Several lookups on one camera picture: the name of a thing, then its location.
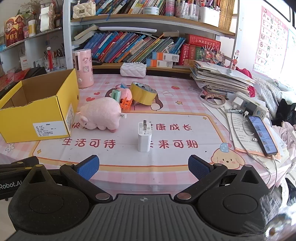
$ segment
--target bag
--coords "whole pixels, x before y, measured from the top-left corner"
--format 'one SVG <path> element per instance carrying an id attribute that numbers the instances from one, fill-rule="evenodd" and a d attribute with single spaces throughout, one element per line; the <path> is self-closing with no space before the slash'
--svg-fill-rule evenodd
<path id="1" fill-rule="evenodd" d="M 54 5 L 50 3 L 47 7 L 41 7 L 40 31 L 54 29 Z"/>
<path id="2" fill-rule="evenodd" d="M 96 15 L 96 3 L 89 1 L 79 3 L 73 7 L 73 18 L 84 18 Z"/>

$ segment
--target tape roll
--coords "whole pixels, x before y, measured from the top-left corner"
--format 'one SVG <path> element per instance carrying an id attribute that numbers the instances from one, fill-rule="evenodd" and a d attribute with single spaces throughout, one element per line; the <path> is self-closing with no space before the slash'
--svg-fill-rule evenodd
<path id="1" fill-rule="evenodd" d="M 132 82 L 130 87 L 133 100 L 144 105 L 151 105 L 157 92 L 148 85 Z"/>

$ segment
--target box label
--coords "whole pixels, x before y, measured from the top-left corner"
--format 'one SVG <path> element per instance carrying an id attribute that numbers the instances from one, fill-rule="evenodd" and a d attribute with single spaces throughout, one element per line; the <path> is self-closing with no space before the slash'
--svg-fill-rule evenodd
<path id="1" fill-rule="evenodd" d="M 52 137 L 67 135 L 65 124 L 62 120 L 33 123 L 39 137 Z"/>
<path id="2" fill-rule="evenodd" d="M 66 125 L 68 127 L 69 132 L 72 130 L 72 123 L 74 122 L 75 113 L 73 111 L 72 103 L 70 103 L 68 113 L 66 116 Z"/>

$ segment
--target yellow cardboard box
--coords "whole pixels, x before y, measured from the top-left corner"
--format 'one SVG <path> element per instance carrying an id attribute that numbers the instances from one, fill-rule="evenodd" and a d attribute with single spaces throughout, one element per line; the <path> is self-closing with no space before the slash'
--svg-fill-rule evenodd
<path id="1" fill-rule="evenodd" d="M 0 100 L 7 143 L 69 137 L 79 100 L 75 69 L 20 81 Z"/>

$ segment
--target pig plush ear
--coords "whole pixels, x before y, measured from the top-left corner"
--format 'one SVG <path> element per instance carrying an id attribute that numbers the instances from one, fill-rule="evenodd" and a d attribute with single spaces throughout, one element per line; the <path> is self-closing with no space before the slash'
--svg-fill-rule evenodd
<path id="1" fill-rule="evenodd" d="M 88 120 L 85 116 L 83 116 L 83 115 L 80 116 L 80 119 L 81 119 L 82 122 L 88 122 L 88 121 L 89 121 L 89 120 Z"/>

